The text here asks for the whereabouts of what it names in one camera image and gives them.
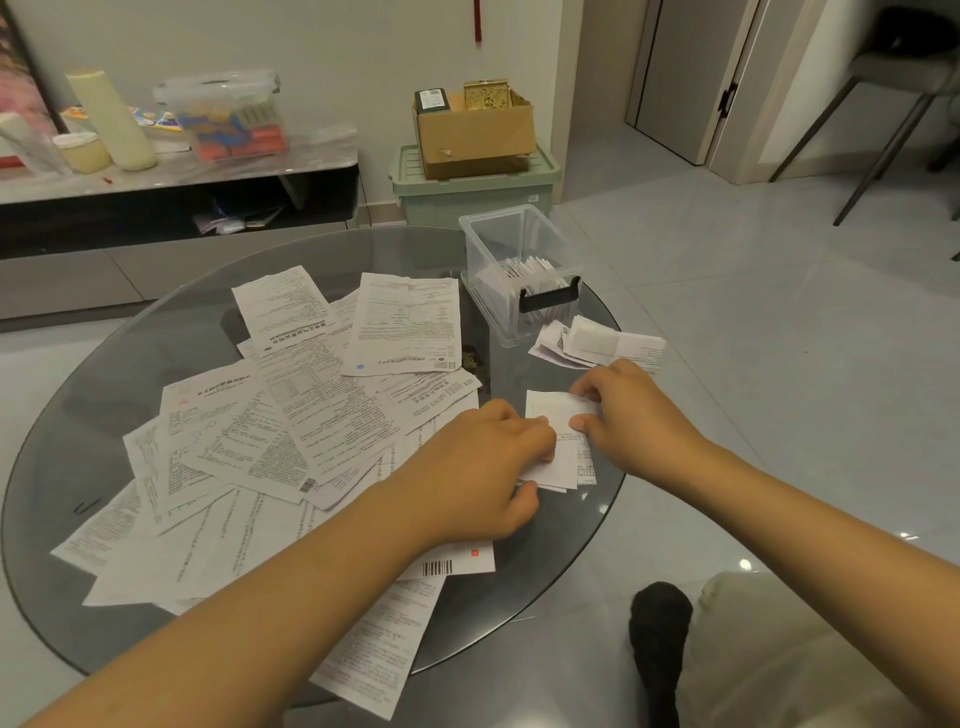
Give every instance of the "left hand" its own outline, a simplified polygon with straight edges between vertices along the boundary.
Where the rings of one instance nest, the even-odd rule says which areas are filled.
[[[537,513],[537,484],[516,489],[524,468],[553,458],[557,433],[524,420],[504,400],[457,415],[384,481],[399,518],[422,528],[429,546],[509,536]]]

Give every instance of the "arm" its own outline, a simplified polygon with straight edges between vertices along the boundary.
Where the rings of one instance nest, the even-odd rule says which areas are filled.
[[[533,518],[520,471],[554,431],[503,400],[459,415],[399,470],[277,556],[173,620],[24,728],[259,728],[407,566]]]
[[[729,531],[917,705],[960,724],[960,569],[762,473],[701,435],[636,365],[587,372],[578,416],[621,470]]]

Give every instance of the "green bin lid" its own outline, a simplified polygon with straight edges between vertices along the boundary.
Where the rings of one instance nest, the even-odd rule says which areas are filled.
[[[416,144],[405,144],[396,152],[390,179],[394,183],[394,194],[398,197],[411,197],[554,184],[560,181],[560,172],[557,161],[538,144],[537,151],[530,155],[530,168],[526,172],[482,177],[455,177],[452,180],[428,180],[423,176],[420,147]]]

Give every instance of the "green plastic storage bin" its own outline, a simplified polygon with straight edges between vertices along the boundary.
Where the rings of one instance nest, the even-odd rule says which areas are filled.
[[[553,185],[560,181],[560,165],[539,144],[530,155],[526,172],[484,177],[426,180],[420,147],[407,144],[394,157],[390,179],[400,199],[408,225],[460,228],[462,215],[475,215],[504,207],[533,205],[550,214]]]

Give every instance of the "cardboard box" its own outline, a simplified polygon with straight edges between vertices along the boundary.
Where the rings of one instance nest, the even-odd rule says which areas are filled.
[[[462,93],[447,93],[450,111],[417,114],[414,127],[428,180],[523,172],[537,151],[533,105],[510,91],[505,109],[469,110]]]

